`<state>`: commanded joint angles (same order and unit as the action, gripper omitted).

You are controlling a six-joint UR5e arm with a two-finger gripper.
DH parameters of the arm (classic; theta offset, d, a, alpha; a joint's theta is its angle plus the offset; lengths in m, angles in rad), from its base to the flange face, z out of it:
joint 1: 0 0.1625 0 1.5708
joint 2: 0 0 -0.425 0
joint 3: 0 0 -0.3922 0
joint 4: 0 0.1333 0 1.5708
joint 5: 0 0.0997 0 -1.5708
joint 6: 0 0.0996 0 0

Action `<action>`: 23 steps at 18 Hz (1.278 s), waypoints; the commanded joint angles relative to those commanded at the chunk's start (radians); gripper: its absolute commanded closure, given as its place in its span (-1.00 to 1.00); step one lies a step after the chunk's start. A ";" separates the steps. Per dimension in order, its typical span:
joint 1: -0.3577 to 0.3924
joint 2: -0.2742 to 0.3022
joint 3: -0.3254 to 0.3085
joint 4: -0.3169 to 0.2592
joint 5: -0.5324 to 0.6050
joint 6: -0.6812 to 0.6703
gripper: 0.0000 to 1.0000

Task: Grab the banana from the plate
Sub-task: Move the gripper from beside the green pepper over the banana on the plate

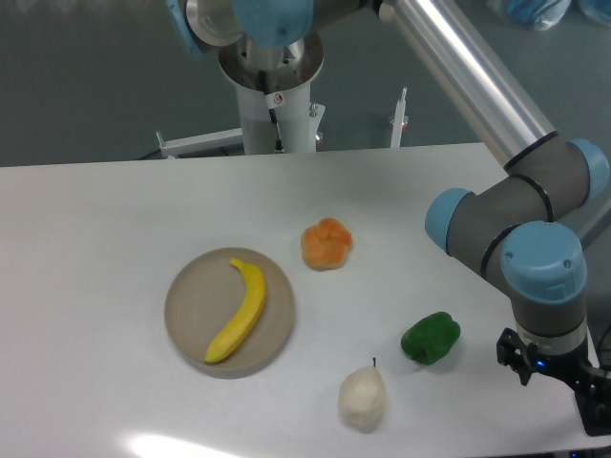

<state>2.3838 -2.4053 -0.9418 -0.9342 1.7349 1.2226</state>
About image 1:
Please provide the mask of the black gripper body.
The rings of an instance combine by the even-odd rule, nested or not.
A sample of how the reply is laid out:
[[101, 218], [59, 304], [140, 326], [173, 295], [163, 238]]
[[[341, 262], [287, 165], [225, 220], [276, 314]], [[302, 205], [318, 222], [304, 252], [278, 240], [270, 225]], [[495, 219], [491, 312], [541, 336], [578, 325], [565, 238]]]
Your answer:
[[520, 354], [523, 357], [523, 367], [520, 369], [518, 378], [522, 385], [527, 385], [533, 374], [551, 377], [564, 382], [569, 387], [589, 387], [590, 375], [588, 369], [591, 366], [589, 356], [588, 334], [579, 344], [576, 344], [568, 352], [560, 353], [555, 348], [545, 348], [526, 338]]

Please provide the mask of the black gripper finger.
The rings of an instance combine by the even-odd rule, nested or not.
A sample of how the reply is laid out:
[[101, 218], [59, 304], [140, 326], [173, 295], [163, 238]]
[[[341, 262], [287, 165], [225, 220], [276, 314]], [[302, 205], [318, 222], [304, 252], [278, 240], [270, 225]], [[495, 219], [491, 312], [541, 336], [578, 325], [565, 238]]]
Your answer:
[[508, 366], [518, 376], [520, 383], [526, 386], [536, 372], [533, 357], [536, 346], [525, 343], [516, 331], [505, 328], [496, 342], [496, 358], [500, 365]]
[[579, 361], [573, 390], [585, 433], [609, 436], [610, 371]]

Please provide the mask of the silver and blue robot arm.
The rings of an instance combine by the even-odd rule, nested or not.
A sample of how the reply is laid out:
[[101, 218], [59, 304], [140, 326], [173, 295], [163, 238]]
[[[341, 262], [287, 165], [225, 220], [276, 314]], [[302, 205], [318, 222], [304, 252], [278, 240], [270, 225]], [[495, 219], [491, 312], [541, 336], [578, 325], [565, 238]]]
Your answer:
[[605, 154], [564, 140], [451, 1], [170, 1], [187, 50], [217, 49], [238, 93], [232, 131], [164, 141], [165, 156], [241, 144], [249, 154], [311, 152], [322, 108], [308, 99], [323, 63], [317, 31], [364, 8], [395, 26], [507, 176], [489, 190], [442, 193], [429, 237], [511, 301], [514, 329], [496, 344], [523, 384], [566, 383], [587, 434], [610, 431], [610, 373], [588, 359], [587, 266], [560, 219], [602, 192]]

